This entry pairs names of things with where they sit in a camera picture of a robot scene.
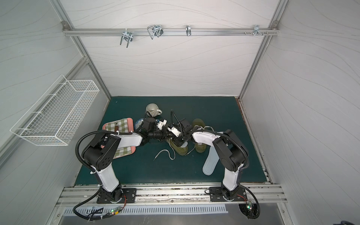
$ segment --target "white wall panel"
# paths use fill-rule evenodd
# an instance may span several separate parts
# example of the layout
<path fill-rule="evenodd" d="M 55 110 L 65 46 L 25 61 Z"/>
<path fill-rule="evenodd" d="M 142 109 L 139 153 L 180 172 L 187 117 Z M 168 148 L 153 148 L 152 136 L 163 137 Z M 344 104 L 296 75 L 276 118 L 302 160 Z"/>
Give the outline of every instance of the white wall panel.
<path fill-rule="evenodd" d="M 61 0 L 76 28 L 267 27 L 278 0 Z"/>
<path fill-rule="evenodd" d="M 75 28 L 268 27 L 278 0 L 61 0 Z M 83 37 L 112 95 L 236 96 L 261 37 Z"/>
<path fill-rule="evenodd" d="M 262 37 L 83 37 L 113 96 L 239 95 Z"/>
<path fill-rule="evenodd" d="M 81 59 L 48 0 L 0 2 L 0 146 L 9 129 L 61 75 Z M 95 80 L 88 68 L 76 79 Z M 0 224 L 45 224 L 79 169 L 76 141 L 96 130 L 107 103 L 100 91 L 68 146 L 20 141 L 0 169 Z"/>
<path fill-rule="evenodd" d="M 2 1 L 0 20 L 1 146 L 17 120 L 81 55 L 62 33 L 49 1 Z"/>
<path fill-rule="evenodd" d="M 243 98 L 295 224 L 360 224 L 359 3 L 291 0 Z"/>

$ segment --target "checkered cloth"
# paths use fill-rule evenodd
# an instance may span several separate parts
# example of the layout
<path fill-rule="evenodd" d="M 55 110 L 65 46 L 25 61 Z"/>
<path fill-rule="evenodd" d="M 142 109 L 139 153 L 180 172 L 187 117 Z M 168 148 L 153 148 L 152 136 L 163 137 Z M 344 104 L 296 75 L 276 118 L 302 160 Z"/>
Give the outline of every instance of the checkered cloth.
<path fill-rule="evenodd" d="M 129 132 L 129 129 L 127 127 L 127 118 L 106 123 L 104 124 L 103 129 L 109 131 L 115 131 L 116 123 L 119 126 L 119 132 Z M 131 147 L 119 148 L 115 152 L 114 159 L 122 156 L 130 155 L 131 153 L 132 153 Z"/>

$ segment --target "red wire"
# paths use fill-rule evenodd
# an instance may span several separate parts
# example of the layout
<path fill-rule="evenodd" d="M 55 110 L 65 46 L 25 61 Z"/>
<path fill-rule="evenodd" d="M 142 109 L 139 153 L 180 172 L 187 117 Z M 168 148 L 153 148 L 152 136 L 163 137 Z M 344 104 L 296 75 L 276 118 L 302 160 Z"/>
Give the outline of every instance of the red wire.
<path fill-rule="evenodd" d="M 126 196 L 125 195 L 124 195 L 124 198 L 125 198 L 125 202 L 124 202 L 124 207 L 122 209 L 124 209 L 126 206 Z"/>
<path fill-rule="evenodd" d="M 239 194 L 237 194 L 239 197 L 242 197 L 241 195 L 239 195 Z M 246 201 L 248 201 L 246 198 L 244 198 L 244 197 L 242 197 L 244 200 L 245 200 L 245 202 Z"/>

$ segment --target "dark green mat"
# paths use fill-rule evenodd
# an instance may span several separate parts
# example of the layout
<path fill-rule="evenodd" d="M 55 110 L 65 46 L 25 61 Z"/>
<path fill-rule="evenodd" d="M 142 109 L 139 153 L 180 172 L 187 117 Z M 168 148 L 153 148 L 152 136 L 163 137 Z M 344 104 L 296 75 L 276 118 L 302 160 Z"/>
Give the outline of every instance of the dark green mat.
<path fill-rule="evenodd" d="M 99 129 L 104 123 L 122 118 L 130 117 L 134 122 L 137 121 L 144 116 L 145 108 L 149 103 L 156 103 L 163 111 L 161 116 L 167 121 L 170 121 L 170 110 L 173 109 L 179 120 L 186 118 L 191 123 L 195 118 L 200 118 L 215 131 L 233 130 L 249 150 L 250 166 L 243 171 L 241 182 L 266 182 L 234 97 L 112 97 Z M 189 143 L 189 151 L 193 147 L 194 144 Z M 162 152 L 154 160 L 157 153 L 163 149 L 168 149 L 171 157 L 174 157 L 174 152 L 168 143 L 163 142 L 136 147 L 133 154 L 114 159 L 112 165 L 119 182 L 123 184 L 221 182 L 224 178 L 224 167 L 220 162 L 217 163 L 212 175 L 206 176 L 202 172 L 209 146 L 204 153 L 193 150 L 187 156 L 176 154 L 174 160 L 169 159 L 167 152 Z M 94 175 L 91 175 L 90 170 L 84 166 L 75 182 L 75 185 L 79 184 L 97 184 Z"/>

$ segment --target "striped mug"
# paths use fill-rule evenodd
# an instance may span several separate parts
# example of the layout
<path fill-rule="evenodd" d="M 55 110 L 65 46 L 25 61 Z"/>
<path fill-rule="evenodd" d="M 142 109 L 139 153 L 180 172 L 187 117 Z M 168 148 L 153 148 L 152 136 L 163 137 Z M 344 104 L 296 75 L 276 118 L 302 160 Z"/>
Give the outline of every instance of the striped mug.
<path fill-rule="evenodd" d="M 162 111 L 159 109 L 157 104 L 151 103 L 146 106 L 146 112 L 149 116 L 155 117 L 162 114 Z"/>

